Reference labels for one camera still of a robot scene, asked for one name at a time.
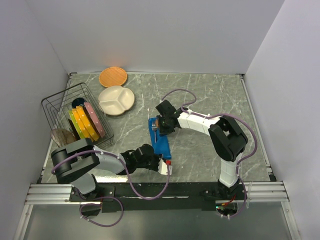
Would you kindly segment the metal fork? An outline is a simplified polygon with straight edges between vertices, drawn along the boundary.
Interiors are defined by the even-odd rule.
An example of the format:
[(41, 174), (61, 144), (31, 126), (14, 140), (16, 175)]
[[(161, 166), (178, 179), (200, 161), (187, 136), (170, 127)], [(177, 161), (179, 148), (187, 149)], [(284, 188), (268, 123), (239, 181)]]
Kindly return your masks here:
[(157, 142), (157, 130), (158, 130), (156, 120), (152, 122), (151, 129), (154, 132), (154, 143), (156, 143)]

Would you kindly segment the blue cloth napkin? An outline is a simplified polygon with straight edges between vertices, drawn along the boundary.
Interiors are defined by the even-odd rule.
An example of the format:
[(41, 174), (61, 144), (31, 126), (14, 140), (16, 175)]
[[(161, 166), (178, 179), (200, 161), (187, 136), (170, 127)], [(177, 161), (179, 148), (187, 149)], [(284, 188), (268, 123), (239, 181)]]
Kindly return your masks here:
[(154, 149), (154, 153), (162, 156), (164, 160), (171, 160), (172, 155), (170, 151), (169, 141), (166, 135), (161, 136), (159, 129), (157, 129), (157, 141), (154, 142), (154, 132), (152, 130), (152, 123), (156, 117), (151, 117), (148, 119), (148, 130), (150, 134), (151, 145)]

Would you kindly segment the wooden spoon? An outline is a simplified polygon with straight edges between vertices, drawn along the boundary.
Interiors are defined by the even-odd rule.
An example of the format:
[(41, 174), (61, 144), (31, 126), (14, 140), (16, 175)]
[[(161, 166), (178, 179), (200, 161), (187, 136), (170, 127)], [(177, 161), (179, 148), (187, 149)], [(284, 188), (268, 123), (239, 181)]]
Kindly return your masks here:
[(155, 127), (156, 129), (159, 128), (160, 125), (159, 125), (159, 119), (158, 119), (158, 118), (156, 118), (156, 119), (153, 121), (152, 126)]

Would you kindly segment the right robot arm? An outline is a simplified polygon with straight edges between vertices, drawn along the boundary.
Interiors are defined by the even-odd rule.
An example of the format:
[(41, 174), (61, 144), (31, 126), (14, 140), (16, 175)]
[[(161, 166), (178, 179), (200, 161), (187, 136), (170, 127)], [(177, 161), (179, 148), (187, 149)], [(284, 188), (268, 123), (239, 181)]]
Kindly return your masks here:
[(179, 129), (194, 130), (210, 137), (214, 150), (221, 159), (216, 191), (223, 199), (236, 194), (239, 185), (237, 163), (242, 158), (248, 138), (238, 123), (230, 116), (204, 115), (187, 108), (175, 108), (168, 100), (156, 107), (159, 115), (156, 126), (161, 136)]

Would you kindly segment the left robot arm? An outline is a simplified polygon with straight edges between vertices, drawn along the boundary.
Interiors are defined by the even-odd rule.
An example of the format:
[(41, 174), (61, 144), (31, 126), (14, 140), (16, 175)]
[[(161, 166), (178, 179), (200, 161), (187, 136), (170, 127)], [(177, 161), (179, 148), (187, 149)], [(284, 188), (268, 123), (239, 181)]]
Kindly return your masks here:
[(60, 147), (51, 153), (53, 169), (59, 184), (71, 184), (80, 198), (94, 201), (103, 195), (97, 180), (89, 171), (100, 169), (123, 176), (137, 169), (152, 170), (167, 174), (167, 167), (160, 155), (149, 144), (122, 153), (106, 152), (89, 138), (83, 138)]

